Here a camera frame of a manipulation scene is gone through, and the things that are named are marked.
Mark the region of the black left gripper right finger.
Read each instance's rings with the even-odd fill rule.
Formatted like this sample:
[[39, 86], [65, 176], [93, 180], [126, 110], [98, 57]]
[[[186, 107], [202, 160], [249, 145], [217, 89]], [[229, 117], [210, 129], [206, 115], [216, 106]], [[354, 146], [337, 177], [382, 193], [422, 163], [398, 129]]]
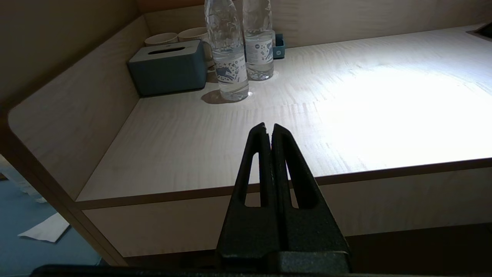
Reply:
[[297, 142], [292, 133], [279, 124], [273, 129], [272, 159], [284, 249], [349, 252], [346, 239]]

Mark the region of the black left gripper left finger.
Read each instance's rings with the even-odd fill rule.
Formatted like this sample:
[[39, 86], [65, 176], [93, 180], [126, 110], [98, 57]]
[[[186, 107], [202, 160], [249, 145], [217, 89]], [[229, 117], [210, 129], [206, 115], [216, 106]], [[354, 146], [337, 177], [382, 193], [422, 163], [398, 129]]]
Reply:
[[[246, 205], [253, 157], [259, 158], [260, 206]], [[280, 249], [277, 196], [271, 145], [264, 123], [248, 133], [235, 186], [217, 244], [217, 252], [274, 252]]]

